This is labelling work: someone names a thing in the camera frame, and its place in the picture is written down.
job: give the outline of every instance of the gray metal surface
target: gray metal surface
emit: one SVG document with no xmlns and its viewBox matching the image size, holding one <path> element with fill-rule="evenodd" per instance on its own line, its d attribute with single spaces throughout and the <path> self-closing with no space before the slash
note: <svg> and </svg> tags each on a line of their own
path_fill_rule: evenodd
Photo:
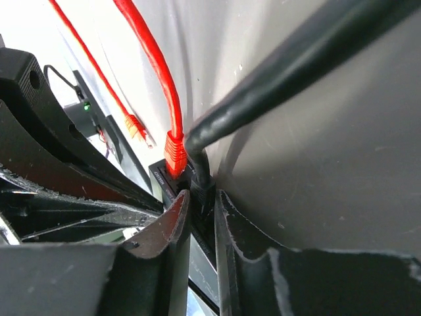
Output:
<svg viewBox="0 0 421 316">
<path fill-rule="evenodd" d="M 136 5 L 165 54 L 188 129 L 325 2 Z M 287 246 L 421 257 L 420 33 L 418 12 L 283 107 L 210 146 L 218 186 Z M 149 97 L 164 104 L 145 58 L 143 67 Z M 169 126 L 166 109 L 157 112 Z"/>
</svg>

